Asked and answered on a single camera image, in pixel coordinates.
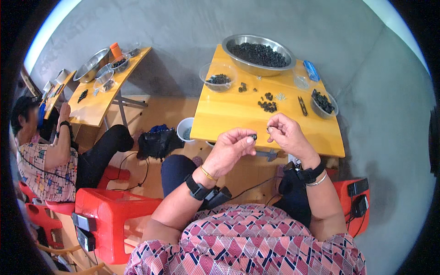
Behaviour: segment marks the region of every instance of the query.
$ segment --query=woman's right hand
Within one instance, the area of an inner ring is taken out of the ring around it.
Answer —
[[[269,119],[267,132],[270,135],[268,142],[275,141],[286,153],[300,159],[304,169],[315,169],[320,164],[318,153],[307,141],[295,120],[278,113]]]

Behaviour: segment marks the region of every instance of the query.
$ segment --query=large metal bowl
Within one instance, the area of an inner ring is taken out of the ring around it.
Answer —
[[[230,52],[230,49],[235,45],[240,45],[242,43],[251,43],[251,44],[263,44],[266,46],[271,46],[272,49],[280,54],[282,54],[286,58],[287,66],[275,68],[275,67],[267,67],[260,66],[257,64],[250,63],[246,60],[238,58]],[[253,34],[235,34],[223,39],[221,44],[223,50],[231,57],[234,64],[240,69],[254,74],[256,76],[261,77],[272,77],[281,74],[283,71],[291,70],[297,64],[297,58],[293,55],[288,48],[284,45],[275,42],[269,38],[265,38],[258,35]]]
[[[95,53],[78,69],[73,77],[74,81],[89,83],[95,78],[96,73],[109,62],[110,48],[105,48]]]

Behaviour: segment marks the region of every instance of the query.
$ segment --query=pink patterned shirt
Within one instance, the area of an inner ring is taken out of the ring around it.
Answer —
[[[197,212],[179,244],[139,244],[125,274],[366,274],[353,237],[320,242],[274,206],[220,205]]]

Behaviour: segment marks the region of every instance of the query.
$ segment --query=dark pants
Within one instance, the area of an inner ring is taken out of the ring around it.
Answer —
[[[197,166],[183,155],[171,155],[162,163],[161,177],[164,197],[183,183],[185,177],[194,172]],[[311,211],[308,205],[305,187],[294,188],[274,204],[284,210],[290,217],[309,227]]]
[[[116,152],[133,148],[134,140],[124,125],[114,125],[87,152],[78,156],[76,189],[96,188]]]

